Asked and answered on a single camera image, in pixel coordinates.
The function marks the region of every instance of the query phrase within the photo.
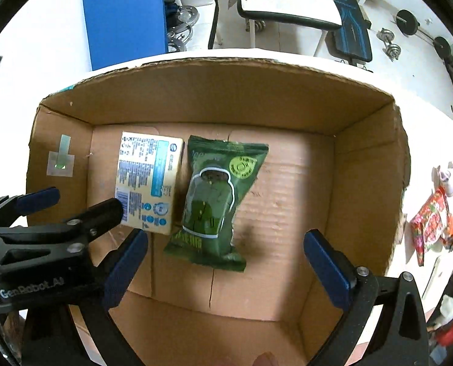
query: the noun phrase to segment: tape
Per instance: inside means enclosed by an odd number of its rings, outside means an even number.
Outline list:
[[[59,152],[49,151],[47,161],[47,176],[72,177],[74,171],[74,156],[69,154],[71,137],[61,135]]]
[[[50,94],[49,96],[57,95],[57,94],[59,94],[61,92],[65,92],[65,91],[70,91],[73,88],[74,88],[74,85],[69,85],[68,87],[62,88],[60,91],[57,91],[57,92],[54,92],[53,94]]]
[[[65,169],[67,162],[67,155],[69,154],[69,145],[71,143],[71,137],[67,135],[61,136],[61,144],[59,145],[59,153],[57,154],[57,163],[55,167],[57,169]]]

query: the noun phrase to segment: blue gripper pad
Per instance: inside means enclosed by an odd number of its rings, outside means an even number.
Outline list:
[[[342,269],[346,271],[350,269],[343,253],[335,251],[318,230],[310,230],[305,234],[303,246],[306,258],[328,293],[332,304],[347,311],[352,300],[351,292],[356,284],[356,278],[354,278],[355,275],[345,274],[342,271]],[[344,259],[345,265],[339,264],[341,259]]]
[[[61,193],[56,187],[49,187],[27,195],[19,196],[15,203],[15,212],[20,216],[28,216],[32,213],[57,205]]]
[[[100,263],[99,268],[105,273],[102,304],[106,310],[120,304],[138,267],[147,254],[147,250],[147,233],[134,229],[120,247],[108,253]]]

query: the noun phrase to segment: yellow sticker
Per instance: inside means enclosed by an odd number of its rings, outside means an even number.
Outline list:
[[[254,172],[256,163],[250,156],[236,156],[230,161],[230,172],[239,179],[246,179]]]

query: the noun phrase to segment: green snack package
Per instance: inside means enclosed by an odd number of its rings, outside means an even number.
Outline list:
[[[243,271],[245,259],[232,245],[235,211],[257,178],[269,146],[189,137],[192,177],[183,227],[164,252],[195,264]]]

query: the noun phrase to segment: chair seat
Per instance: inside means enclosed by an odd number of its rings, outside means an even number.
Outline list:
[[[238,0],[240,16],[336,30],[342,19],[333,0]]]

